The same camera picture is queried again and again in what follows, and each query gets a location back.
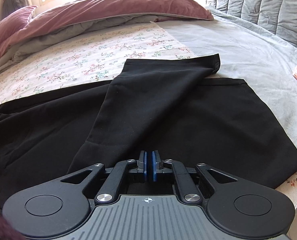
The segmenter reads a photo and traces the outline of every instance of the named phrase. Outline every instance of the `bed sheet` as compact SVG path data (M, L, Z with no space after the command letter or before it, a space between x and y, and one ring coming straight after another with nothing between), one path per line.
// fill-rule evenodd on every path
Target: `bed sheet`
M265 29L226 15L113 27L42 50L0 74L0 104L61 87L113 79L127 58L220 54L213 77L243 78L297 147L297 49ZM297 207L297 173L279 188Z

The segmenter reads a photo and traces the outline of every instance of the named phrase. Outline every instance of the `gray ribbed plate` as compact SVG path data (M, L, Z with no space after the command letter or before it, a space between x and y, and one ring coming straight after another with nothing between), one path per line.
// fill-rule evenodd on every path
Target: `gray ribbed plate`
M84 225L57 239L237 240L239 238L220 231L207 219L201 208L184 205L174 195L121 195L120 200L114 204L96 207Z

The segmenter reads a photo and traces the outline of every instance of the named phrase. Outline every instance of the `folded black cloth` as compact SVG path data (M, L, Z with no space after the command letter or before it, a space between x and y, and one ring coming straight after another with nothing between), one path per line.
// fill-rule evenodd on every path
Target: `folded black cloth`
M140 150L279 186L297 149L244 80L205 79L219 67L219 55L128 59L112 81L0 105L0 209L19 190Z

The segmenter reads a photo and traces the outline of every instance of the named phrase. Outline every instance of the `metal screw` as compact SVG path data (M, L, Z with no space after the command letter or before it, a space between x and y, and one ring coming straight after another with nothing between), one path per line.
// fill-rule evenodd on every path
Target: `metal screw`
M196 194L187 194L184 196L185 200L190 201L190 202L195 202L200 200L200 196Z
M100 194L100 195L97 196L97 200L102 201L102 202L110 201L112 198L113 198L112 195L106 194L106 193Z

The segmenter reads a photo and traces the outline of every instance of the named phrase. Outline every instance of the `pink duvet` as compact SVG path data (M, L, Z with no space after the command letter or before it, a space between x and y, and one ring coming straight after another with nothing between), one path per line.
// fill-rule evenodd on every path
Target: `pink duvet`
M39 14L25 28L0 44L0 57L21 41L90 20L130 14L168 15L213 20L209 10L194 0L79 0Z

